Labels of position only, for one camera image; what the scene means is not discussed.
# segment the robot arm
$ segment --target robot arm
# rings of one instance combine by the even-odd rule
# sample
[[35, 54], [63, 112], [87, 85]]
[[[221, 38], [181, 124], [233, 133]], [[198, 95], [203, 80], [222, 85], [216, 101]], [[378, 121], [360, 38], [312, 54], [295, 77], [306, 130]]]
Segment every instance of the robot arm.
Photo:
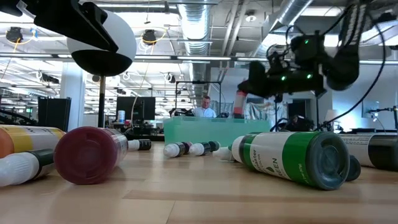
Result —
[[35, 16], [34, 24], [111, 52], [118, 46], [103, 27], [108, 15], [92, 2], [79, 0], [6, 0], [0, 11], [21, 16], [20, 6]]
[[260, 62], [251, 62], [249, 79], [238, 85], [239, 90], [264, 98], [276, 96], [282, 101], [283, 93], [315, 91], [316, 95], [325, 92], [323, 76], [334, 90], [349, 88], [359, 76], [359, 41], [369, 11], [370, 1], [361, 1], [346, 8], [340, 32], [341, 45], [334, 57], [325, 52], [325, 34], [316, 31], [314, 35], [301, 35], [292, 39], [291, 51], [298, 67], [283, 66], [284, 55], [274, 52], [268, 57], [270, 69], [266, 72]]

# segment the table surface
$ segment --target table surface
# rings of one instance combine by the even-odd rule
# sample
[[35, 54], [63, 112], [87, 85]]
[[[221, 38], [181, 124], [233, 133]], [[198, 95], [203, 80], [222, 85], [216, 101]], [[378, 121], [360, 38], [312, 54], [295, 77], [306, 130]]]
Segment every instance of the table surface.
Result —
[[364, 168], [321, 191], [211, 156], [130, 152], [103, 184], [77, 186], [56, 172], [0, 189], [1, 224], [398, 223], [398, 173]]

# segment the man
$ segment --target man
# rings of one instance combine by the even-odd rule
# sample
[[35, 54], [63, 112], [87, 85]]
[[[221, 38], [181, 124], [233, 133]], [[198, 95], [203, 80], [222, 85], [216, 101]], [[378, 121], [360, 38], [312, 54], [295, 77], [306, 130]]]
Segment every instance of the man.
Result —
[[209, 106], [210, 106], [210, 97], [204, 96], [201, 102], [201, 107], [194, 109], [193, 114], [196, 117], [201, 117], [201, 118], [217, 117], [216, 112], [214, 112], [211, 108], [209, 108]]

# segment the computer monitor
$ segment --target computer monitor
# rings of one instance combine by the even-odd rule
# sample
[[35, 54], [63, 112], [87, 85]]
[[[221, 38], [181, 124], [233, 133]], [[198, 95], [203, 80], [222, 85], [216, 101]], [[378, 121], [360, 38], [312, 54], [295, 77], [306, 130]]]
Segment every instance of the computer monitor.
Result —
[[[126, 112], [126, 119], [131, 119], [132, 104], [135, 97], [119, 96], [116, 104], [116, 112]], [[155, 120], [155, 97], [139, 97], [134, 105], [133, 120]]]

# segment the pillar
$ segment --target pillar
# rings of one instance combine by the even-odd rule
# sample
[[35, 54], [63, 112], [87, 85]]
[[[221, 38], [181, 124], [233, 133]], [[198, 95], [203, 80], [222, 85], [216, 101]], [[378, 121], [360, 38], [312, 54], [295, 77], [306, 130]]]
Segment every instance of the pillar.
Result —
[[83, 125], [85, 111], [86, 74], [76, 63], [64, 62], [61, 79], [61, 98], [71, 98], [68, 131]]

